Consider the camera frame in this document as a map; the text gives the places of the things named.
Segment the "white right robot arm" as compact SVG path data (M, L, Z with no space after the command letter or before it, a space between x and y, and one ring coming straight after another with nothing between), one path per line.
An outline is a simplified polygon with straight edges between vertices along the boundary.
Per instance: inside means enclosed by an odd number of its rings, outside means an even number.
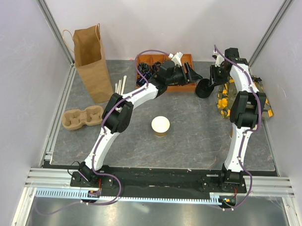
M229 154L225 159L220 177L217 179L221 191L246 193L243 174L244 157L247 144L253 132L259 129L262 122L262 111L267 99L261 93L250 76L247 60L240 58L237 48L228 48L221 53L214 47L215 65L211 67L210 79L213 85L223 84L232 79L237 95L230 109L232 140Z

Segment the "brown paper coffee cup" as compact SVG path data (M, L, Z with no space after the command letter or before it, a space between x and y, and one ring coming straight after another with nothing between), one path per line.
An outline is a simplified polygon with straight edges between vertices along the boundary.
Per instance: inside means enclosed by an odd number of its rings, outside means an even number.
M170 121L164 116L157 116L153 118L151 128L156 136L163 137L170 128Z

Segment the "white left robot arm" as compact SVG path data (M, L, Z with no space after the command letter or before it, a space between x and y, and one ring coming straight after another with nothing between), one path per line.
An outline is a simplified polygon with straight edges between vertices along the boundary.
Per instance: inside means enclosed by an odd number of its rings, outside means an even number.
M103 112L101 131L91 153L80 163L77 173L88 187L97 185L104 158L114 140L129 126L131 115L136 107L155 99L166 92L170 85L187 85L202 79L193 68L185 62L176 64L173 60L164 61L155 70L143 86L124 95L114 93Z

